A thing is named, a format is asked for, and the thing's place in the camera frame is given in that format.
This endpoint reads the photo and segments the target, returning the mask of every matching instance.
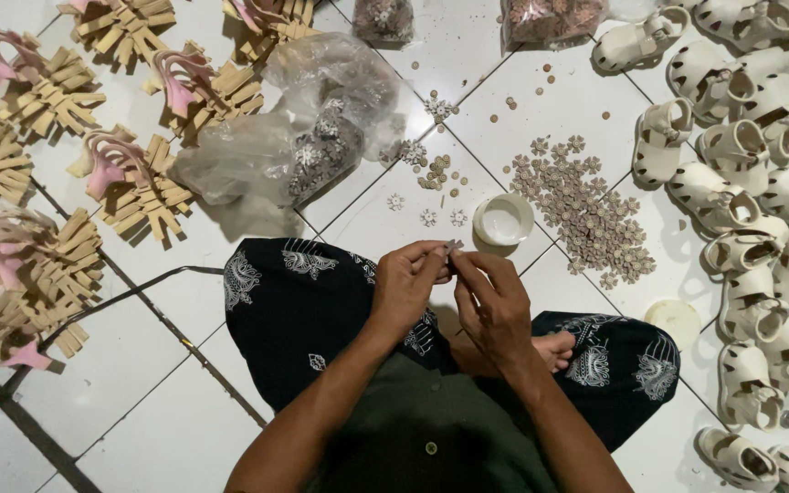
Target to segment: small round foam disc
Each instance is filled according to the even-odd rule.
[[[665,333],[672,337],[678,351],[692,346],[702,331],[702,321],[696,308],[680,300],[656,302],[647,310],[644,321],[665,330]]]

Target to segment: clear plastic bag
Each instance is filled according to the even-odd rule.
[[[168,176],[212,205],[239,196],[297,205],[403,139],[395,112],[403,82],[373,50],[348,34],[317,34],[279,45],[263,72],[281,89],[275,113],[245,115],[202,129],[199,147],[179,152]],[[295,122],[312,122],[299,131]]]
[[[554,47],[595,33],[608,14],[608,0],[503,0],[504,41]]]
[[[367,41],[409,42],[413,39],[413,5],[410,0],[357,0],[352,32]]]

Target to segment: leg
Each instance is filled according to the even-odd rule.
[[[568,330],[577,341],[556,381],[608,451],[619,448],[678,386],[680,355],[672,339],[640,320],[545,311],[532,335]]]
[[[227,328],[260,396],[287,406],[361,330],[376,265],[315,241],[244,240],[225,266]],[[455,371],[427,309],[397,349],[427,368]]]

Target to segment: black cable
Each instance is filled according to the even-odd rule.
[[[54,330],[51,335],[47,336],[45,340],[38,345],[38,353],[44,353],[45,351],[47,351],[47,349],[51,346],[51,344],[53,344],[53,342],[56,341],[57,337],[60,336],[60,333],[62,333],[63,330],[66,330],[71,324],[74,324],[75,322],[81,319],[85,319],[98,311],[106,309],[117,302],[124,301],[128,297],[135,296],[138,293],[144,291],[145,289],[148,289],[149,287],[156,285],[161,281],[167,279],[168,277],[184,271],[199,272],[202,274],[218,274],[218,275],[224,275],[225,273],[224,269],[215,268],[215,267],[182,266],[182,267],[174,268],[168,272],[158,275],[157,277],[151,279],[147,283],[142,283],[136,286],[135,288],[129,289],[124,293],[121,293],[120,295],[111,298],[110,300],[106,300],[101,304],[92,306],[91,308],[83,309],[82,311],[75,313],[68,319],[64,320],[63,323],[60,324],[60,327],[57,328],[57,330]],[[17,387],[20,385],[21,382],[23,382],[23,379],[26,378],[26,375],[29,374],[31,369],[32,367],[29,367],[27,365],[20,365],[17,368],[14,375],[12,375],[11,378],[9,378],[8,381],[5,383],[5,385],[2,386],[2,390],[0,391],[0,403],[4,402],[7,399],[10,399],[14,395],[14,392],[16,392]]]

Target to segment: foot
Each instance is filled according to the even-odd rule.
[[[574,336],[564,330],[550,335],[531,338],[531,344],[547,363],[552,373],[568,368],[568,359],[573,355]]]

